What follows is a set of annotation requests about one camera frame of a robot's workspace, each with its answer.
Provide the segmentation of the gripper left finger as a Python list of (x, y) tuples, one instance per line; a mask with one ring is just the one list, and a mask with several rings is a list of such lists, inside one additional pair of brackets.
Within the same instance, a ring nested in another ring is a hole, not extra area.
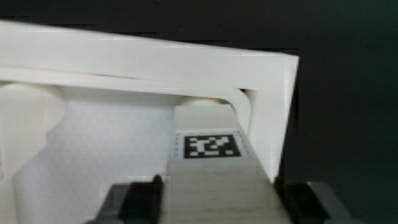
[(87, 224), (158, 224), (164, 197), (164, 180), (114, 184), (100, 211)]

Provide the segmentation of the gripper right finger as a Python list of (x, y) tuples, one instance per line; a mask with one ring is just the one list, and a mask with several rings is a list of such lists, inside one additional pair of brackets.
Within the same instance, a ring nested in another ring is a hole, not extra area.
[(274, 187), (293, 224), (366, 224), (352, 216), (325, 182), (286, 183), (278, 177)]

